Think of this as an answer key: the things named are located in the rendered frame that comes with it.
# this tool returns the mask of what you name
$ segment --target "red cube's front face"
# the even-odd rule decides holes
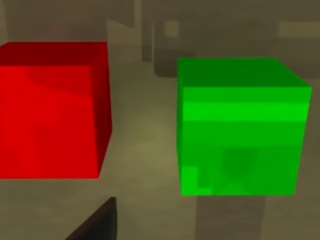
[[[0,178],[97,178],[112,131],[107,44],[0,47]]]

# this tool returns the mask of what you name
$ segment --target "red cube's top face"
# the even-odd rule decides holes
[[[106,42],[8,42],[0,47],[0,66],[89,65],[101,51]]]

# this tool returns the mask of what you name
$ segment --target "green cube's top face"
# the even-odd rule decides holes
[[[271,57],[179,58],[183,87],[310,87]]]

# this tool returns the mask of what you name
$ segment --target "green cube's front face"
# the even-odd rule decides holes
[[[293,195],[311,91],[274,58],[180,58],[181,194]]]

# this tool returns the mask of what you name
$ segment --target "green cube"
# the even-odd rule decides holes
[[[274,58],[180,58],[181,194],[294,195],[311,92]]]

